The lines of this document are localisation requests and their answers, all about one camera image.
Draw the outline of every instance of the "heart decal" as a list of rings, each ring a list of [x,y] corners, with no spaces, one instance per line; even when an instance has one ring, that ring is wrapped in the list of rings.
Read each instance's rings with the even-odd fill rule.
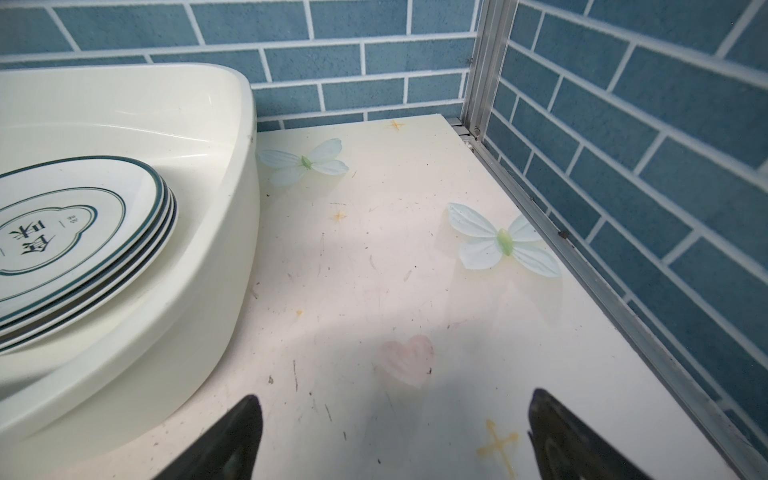
[[[379,349],[379,367],[400,382],[421,388],[432,374],[435,349],[423,335],[412,336],[405,345],[387,342]]]

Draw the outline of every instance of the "stacked plates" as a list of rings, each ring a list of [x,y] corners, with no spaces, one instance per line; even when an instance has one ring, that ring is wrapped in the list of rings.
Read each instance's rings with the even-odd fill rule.
[[[149,165],[78,157],[0,175],[0,353],[87,315],[160,253],[176,198]]]

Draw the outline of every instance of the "blue brick tile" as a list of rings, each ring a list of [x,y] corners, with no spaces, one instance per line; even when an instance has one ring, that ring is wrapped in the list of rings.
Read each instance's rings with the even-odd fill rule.
[[[515,92],[500,83],[496,90],[496,98],[493,100],[493,108],[498,113],[502,114],[504,118],[509,120],[509,117],[512,115],[512,108],[515,107],[515,99],[517,97],[518,95]]]
[[[488,120],[488,138],[520,171],[525,169],[531,148],[523,142],[512,130],[509,130],[495,115]]]
[[[402,103],[403,79],[323,84],[327,110],[379,107]]]
[[[472,58],[474,45],[474,38],[398,41],[366,45],[366,72],[379,74],[396,71],[467,68]]]
[[[270,121],[259,121],[256,123],[256,131],[273,131],[273,130],[279,130],[280,129],[280,123],[278,123],[277,120],[270,120]]]
[[[554,172],[538,155],[534,155],[525,175],[576,233],[586,237],[600,214],[581,198],[565,180]]]
[[[259,88],[253,91],[253,99],[257,118],[320,111],[320,99],[314,85]]]
[[[506,160],[503,158],[499,158],[498,162],[501,164],[501,166],[504,168],[504,170],[507,171],[510,177],[512,177],[512,180],[517,182],[520,187],[525,190],[525,193],[528,194],[528,198],[533,200],[533,202],[543,211],[547,210],[547,204],[544,203],[544,201],[539,197],[536,192],[533,191],[532,188],[528,186],[528,184],[525,183],[525,180],[523,180],[520,175],[517,175],[514,170],[512,170],[512,167],[510,167],[509,163],[507,163]]]
[[[209,45],[310,37],[301,2],[203,4],[192,10]]]
[[[633,169],[658,132],[613,105],[563,80],[552,113],[628,169]]]
[[[699,372],[696,371],[696,369],[688,362],[688,360],[680,353],[680,350],[676,349],[674,345],[672,345],[672,342],[659,330],[656,325],[650,321],[648,316],[641,310],[641,308],[635,303],[635,302],[629,302],[627,304],[635,314],[640,317],[640,320],[642,320],[643,323],[648,327],[648,329],[656,336],[661,343],[667,347],[667,350],[670,351],[670,353],[674,356],[674,358],[680,363],[680,365],[685,369],[688,374],[693,377],[694,382],[696,382],[701,389],[710,396],[712,400],[715,402],[717,400],[720,400],[720,394],[715,392],[714,388],[709,384],[707,380],[704,379],[704,377],[699,374]]]
[[[518,11],[515,13],[515,23],[512,25],[512,32],[509,38],[520,45],[530,48],[533,45],[533,38],[536,36],[538,21],[541,18],[541,12],[527,5],[518,4]]]
[[[0,55],[70,50],[51,16],[42,8],[0,11]]]
[[[584,13],[584,9],[587,8],[587,0],[541,0],[541,3],[548,3],[553,7],[576,13]]]
[[[11,68],[50,68],[50,67],[79,67],[85,65],[125,65],[147,63],[144,57],[100,57],[100,58],[71,58],[68,60],[15,61],[0,63],[0,70]]]
[[[768,266],[768,194],[670,138],[641,178]]]
[[[507,48],[502,77],[546,108],[560,75],[513,48]]]
[[[315,38],[406,34],[408,0],[311,2],[310,8]]]
[[[469,31],[475,0],[413,0],[411,33]]]
[[[576,246],[576,250],[578,250],[581,255],[584,256],[584,258],[587,260],[587,262],[592,265],[592,267],[600,274],[600,276],[603,277],[603,280],[605,280],[605,283],[607,283],[612,289],[614,289],[614,292],[618,296],[624,296],[626,292],[624,292],[624,289],[619,286],[618,283],[616,283],[616,280],[606,271],[605,268],[602,267],[598,263],[597,260],[594,259],[591,253],[589,253],[589,250],[579,241],[576,239],[573,239],[573,244]]]
[[[755,345],[768,352],[768,285],[703,238],[670,268]]]
[[[758,168],[768,157],[768,91],[635,48],[614,93]]]
[[[462,74],[411,77],[408,80],[408,102],[452,100],[458,98]]]
[[[571,178],[659,258],[690,233],[689,226],[587,148],[576,160]]]
[[[686,47],[714,53],[750,0],[595,0],[589,16]]]
[[[568,168],[568,164],[576,153],[578,142],[544,115],[538,113],[522,98],[518,102],[512,125],[563,171]]]
[[[739,415],[733,410],[726,410],[725,414],[737,429],[746,437],[746,440],[757,450],[763,457],[768,458],[768,447],[766,444],[760,441],[755,433],[746,426],[746,423],[739,417]]]
[[[606,88],[627,45],[616,37],[546,15],[535,51],[598,87]]]
[[[728,60],[768,71],[768,4],[763,4],[755,18],[728,52]]]
[[[418,115],[441,114],[445,118],[458,117],[462,113],[462,104],[436,105],[434,107],[393,108],[392,110],[371,111],[368,120],[384,118],[416,117]]]
[[[492,156],[493,158],[495,158],[496,160],[498,160],[498,150],[496,150],[495,148],[493,148],[493,145],[491,145],[491,144],[488,142],[488,140],[483,140],[483,141],[482,141],[482,144],[483,144],[483,146],[484,146],[485,148],[487,148],[487,149],[488,149],[488,151],[489,151],[489,152],[491,152],[491,156]]]
[[[358,45],[274,48],[264,53],[274,81],[360,75]]]
[[[261,68],[261,58],[256,50],[241,51],[209,51],[202,53],[182,53],[170,55],[152,55],[152,61],[155,63],[166,62],[192,62],[192,63],[212,63],[234,68],[245,75],[251,83],[266,81],[264,70]]]
[[[327,115],[325,117],[295,118],[285,120],[286,128],[317,127],[318,125],[351,124],[362,121],[362,114]]]
[[[56,8],[81,50],[197,45],[181,5]]]
[[[768,370],[727,335],[609,223],[591,243],[629,286],[763,429],[768,427]]]

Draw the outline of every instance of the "white butterfly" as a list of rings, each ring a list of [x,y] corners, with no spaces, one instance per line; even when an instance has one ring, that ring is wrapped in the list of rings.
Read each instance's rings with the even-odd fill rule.
[[[543,276],[560,276],[557,260],[546,250],[529,245],[541,240],[534,227],[522,215],[515,218],[507,230],[499,230],[473,209],[461,204],[448,204],[451,227],[474,237],[458,250],[467,270],[491,268],[503,256],[512,255],[525,268]]]
[[[341,140],[332,138],[324,141],[317,148],[301,157],[280,150],[264,150],[259,152],[261,163],[277,171],[270,177],[270,183],[275,187],[293,185],[310,170],[326,175],[340,175],[349,171],[344,162],[336,160],[341,153]]]

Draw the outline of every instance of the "countertop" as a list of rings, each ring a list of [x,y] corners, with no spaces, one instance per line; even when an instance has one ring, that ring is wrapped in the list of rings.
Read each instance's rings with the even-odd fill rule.
[[[520,213],[442,116],[265,132],[257,150],[331,138],[344,175],[274,187],[259,165],[250,285],[207,381],[163,424],[50,478],[152,478],[254,393],[255,479],[536,479],[536,387],[658,480],[735,478],[564,266],[463,267],[448,203],[496,228]],[[503,446],[483,449],[493,435]]]

